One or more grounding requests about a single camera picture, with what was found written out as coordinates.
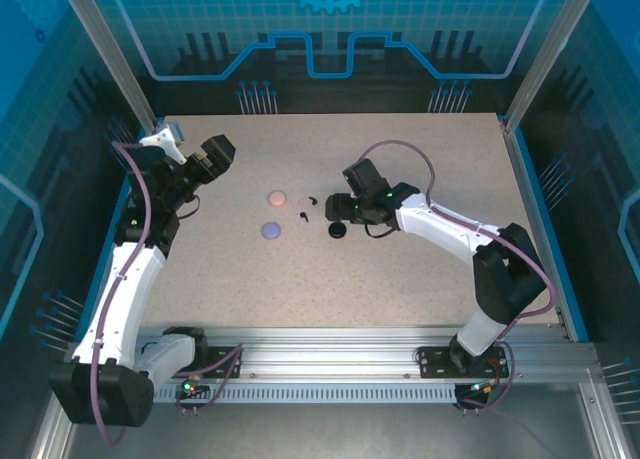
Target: speckled table surface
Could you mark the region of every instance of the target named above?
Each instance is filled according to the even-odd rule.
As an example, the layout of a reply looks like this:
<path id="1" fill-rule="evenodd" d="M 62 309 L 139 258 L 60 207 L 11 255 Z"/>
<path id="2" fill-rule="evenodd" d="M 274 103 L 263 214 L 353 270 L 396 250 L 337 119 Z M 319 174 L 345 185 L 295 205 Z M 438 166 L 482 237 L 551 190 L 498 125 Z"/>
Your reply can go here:
<path id="1" fill-rule="evenodd" d="M 342 170 L 384 139 L 412 142 L 436 168 L 433 198 L 484 222 L 529 227 L 493 114 L 180 116 L 182 152 L 226 134 L 235 162 L 201 187 L 199 212 L 182 222 L 143 327 L 365 327 L 463 324 L 475 310 L 470 268 L 417 236 L 373 240 L 348 225 L 327 233 L 324 201 L 349 192 Z M 412 151 L 369 156 L 391 184 L 424 189 L 428 170 Z M 269 205 L 280 189 L 288 201 Z M 309 196 L 319 199 L 316 206 Z M 181 213 L 193 204 L 185 205 Z M 309 222 L 301 219 L 306 212 Z M 262 238 L 276 221 L 282 235 Z M 547 300 L 543 294 L 532 307 Z M 557 322 L 553 312 L 533 322 Z"/>

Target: vertical metal post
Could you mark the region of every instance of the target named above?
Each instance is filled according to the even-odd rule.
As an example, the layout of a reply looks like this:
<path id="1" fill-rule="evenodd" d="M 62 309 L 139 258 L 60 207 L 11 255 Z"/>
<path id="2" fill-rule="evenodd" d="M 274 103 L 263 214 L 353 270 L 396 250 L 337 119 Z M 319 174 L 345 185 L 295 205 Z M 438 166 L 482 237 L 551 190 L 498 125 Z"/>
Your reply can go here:
<path id="1" fill-rule="evenodd" d="M 89 38 L 98 50 L 100 57 L 122 91 L 124 98 L 131 106 L 140 125 L 147 133 L 155 129 L 156 118 L 151 110 L 140 84 L 118 47 L 107 23 L 94 0 L 69 0 L 72 9 L 80 19 Z"/>
<path id="2" fill-rule="evenodd" d="M 533 102 L 536 94 L 540 90 L 542 83 L 546 79 L 549 71 L 553 67 L 556 59 L 567 44 L 569 36 L 575 29 L 582 13 L 591 0 L 566 0 L 562 9 L 558 13 L 549 34 L 545 38 L 538 55 L 533 61 L 529 72 L 522 81 L 522 85 L 516 92 L 515 97 L 505 116 L 506 132 L 513 132 L 520 124 L 525 112 Z"/>

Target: purple disc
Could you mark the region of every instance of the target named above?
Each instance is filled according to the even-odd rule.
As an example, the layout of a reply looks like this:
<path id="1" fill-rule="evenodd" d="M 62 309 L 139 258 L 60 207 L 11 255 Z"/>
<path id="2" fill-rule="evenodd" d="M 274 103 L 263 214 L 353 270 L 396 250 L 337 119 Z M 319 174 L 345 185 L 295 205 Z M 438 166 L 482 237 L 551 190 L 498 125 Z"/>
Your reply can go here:
<path id="1" fill-rule="evenodd" d="M 270 241 L 280 237 L 280 224 L 277 222 L 267 222 L 262 226 L 262 237 Z"/>

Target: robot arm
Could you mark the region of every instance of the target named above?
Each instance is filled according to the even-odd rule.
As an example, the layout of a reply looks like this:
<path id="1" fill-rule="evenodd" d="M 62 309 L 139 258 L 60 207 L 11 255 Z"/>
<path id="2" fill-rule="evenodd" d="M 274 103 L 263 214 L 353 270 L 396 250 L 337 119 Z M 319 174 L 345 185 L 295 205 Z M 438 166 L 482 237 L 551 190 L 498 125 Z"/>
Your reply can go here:
<path id="1" fill-rule="evenodd" d="M 473 268 L 478 309 L 449 345 L 452 362 L 461 373 L 469 373 L 509 324 L 544 290 L 540 277 L 522 259 L 478 230 L 501 236 L 539 265 L 527 232 L 516 224 L 504 229 L 481 224 L 433 201 L 428 204 L 423 193 L 405 183 L 391 188 L 369 159 L 358 161 L 343 175 L 352 194 L 330 196 L 325 206 L 327 219 L 365 226 L 386 224 L 393 230 L 416 234 Z"/>
<path id="2" fill-rule="evenodd" d="M 100 342 L 98 390 L 100 412 L 107 425 L 140 426 L 153 403 L 154 390 L 176 372 L 206 364 L 207 346 L 199 329 L 173 328 L 136 362 L 135 345 L 140 321 L 153 283 L 164 267 L 171 244 L 180 227 L 177 210 L 192 201 L 194 192 L 227 171 L 235 148 L 225 136 L 202 144 L 206 155 L 185 158 L 177 149 L 182 135 L 175 124 L 165 125 L 132 149 L 151 197 L 151 228 L 145 246 L 136 256 L 113 296 Z M 145 217 L 144 201 L 137 180 L 130 177 L 131 197 L 115 234 L 113 261 L 104 292 L 93 314 L 89 330 L 71 360 L 56 364 L 49 384 L 71 422 L 94 424 L 89 380 L 96 346 L 98 318 L 111 285 L 136 248 Z"/>

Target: black bottle cap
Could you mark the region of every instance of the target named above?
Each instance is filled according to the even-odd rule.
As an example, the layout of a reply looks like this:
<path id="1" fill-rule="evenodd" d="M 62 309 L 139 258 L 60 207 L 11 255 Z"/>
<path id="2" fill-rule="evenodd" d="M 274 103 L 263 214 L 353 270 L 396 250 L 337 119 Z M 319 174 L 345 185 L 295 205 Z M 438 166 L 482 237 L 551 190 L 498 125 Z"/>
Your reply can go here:
<path id="1" fill-rule="evenodd" d="M 342 239 L 347 233 L 347 226 L 341 222 L 332 222 L 329 226 L 329 235 L 334 239 Z"/>

